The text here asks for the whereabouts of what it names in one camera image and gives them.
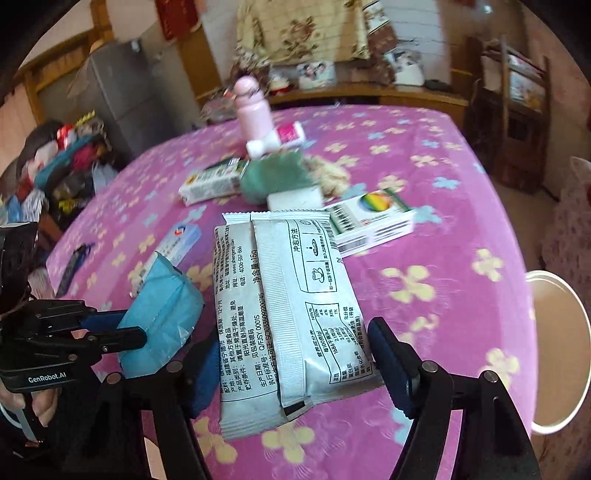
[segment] floor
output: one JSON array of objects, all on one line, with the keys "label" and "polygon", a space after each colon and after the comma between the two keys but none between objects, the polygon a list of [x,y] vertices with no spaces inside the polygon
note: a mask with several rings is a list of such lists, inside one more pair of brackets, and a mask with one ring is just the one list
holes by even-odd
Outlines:
[{"label": "floor", "polygon": [[556,202],[541,190],[528,195],[494,182],[493,185],[515,231],[526,269],[540,269],[541,241],[552,222]]}]

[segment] wooden shelf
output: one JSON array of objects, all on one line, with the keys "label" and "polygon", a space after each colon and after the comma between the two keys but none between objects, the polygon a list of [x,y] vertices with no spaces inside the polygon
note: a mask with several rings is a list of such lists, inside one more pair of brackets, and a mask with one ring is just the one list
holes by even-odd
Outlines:
[{"label": "wooden shelf", "polygon": [[275,107],[292,102],[305,102],[315,99],[339,99],[349,97],[377,98],[380,105],[399,105],[415,108],[429,108],[447,113],[462,128],[468,101],[460,95],[435,92],[424,87],[382,86],[374,83],[339,83],[335,87],[314,90],[292,90],[280,95],[270,96],[269,103]]}]

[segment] light blue plastic wrapper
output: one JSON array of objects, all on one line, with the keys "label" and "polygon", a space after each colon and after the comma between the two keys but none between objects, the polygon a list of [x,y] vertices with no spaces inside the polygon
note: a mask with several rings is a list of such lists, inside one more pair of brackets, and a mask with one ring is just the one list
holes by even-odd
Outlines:
[{"label": "light blue plastic wrapper", "polygon": [[148,336],[143,348],[119,353],[127,378],[160,370],[185,344],[203,310],[203,297],[191,281],[162,255],[119,328],[139,326]]}]

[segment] barcode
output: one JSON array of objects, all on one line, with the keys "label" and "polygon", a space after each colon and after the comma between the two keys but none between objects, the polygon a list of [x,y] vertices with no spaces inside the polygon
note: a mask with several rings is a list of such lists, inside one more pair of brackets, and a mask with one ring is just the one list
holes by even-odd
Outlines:
[{"label": "barcode", "polygon": [[332,207],[331,213],[334,213],[336,219],[338,220],[338,222],[335,223],[342,227],[342,229],[345,232],[355,229],[355,225],[353,225],[353,222],[351,222],[349,215],[347,215],[347,213],[340,207],[340,205]]},{"label": "barcode", "polygon": [[330,247],[334,248],[335,250],[338,250],[339,247],[336,246],[335,233],[332,231],[332,227],[330,226],[330,223],[326,222],[324,220],[324,221],[320,222],[320,224],[324,227],[324,230],[326,230],[326,233],[329,236]]},{"label": "barcode", "polygon": [[359,238],[355,238],[353,240],[350,240],[349,242],[341,245],[340,248],[339,248],[339,250],[340,250],[341,253],[345,253],[345,252],[348,252],[350,250],[353,250],[354,248],[359,248],[359,247],[361,247],[363,245],[366,245],[367,242],[368,242],[367,241],[367,237],[362,236],[362,237],[359,237]]},{"label": "barcode", "polygon": [[397,223],[396,225],[390,225],[386,228],[382,228],[380,230],[377,230],[375,232],[375,241],[379,242],[379,241],[382,241],[386,237],[394,236],[394,232],[396,230],[403,230],[407,226],[408,226],[408,220],[405,220],[404,222]]}]

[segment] pink bottle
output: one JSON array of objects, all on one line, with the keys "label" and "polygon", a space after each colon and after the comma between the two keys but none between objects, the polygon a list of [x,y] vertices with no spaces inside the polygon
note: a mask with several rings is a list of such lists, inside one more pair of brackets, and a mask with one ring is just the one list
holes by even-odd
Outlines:
[{"label": "pink bottle", "polygon": [[271,107],[253,77],[241,77],[234,86],[236,116],[245,141],[261,140],[274,128]]}]

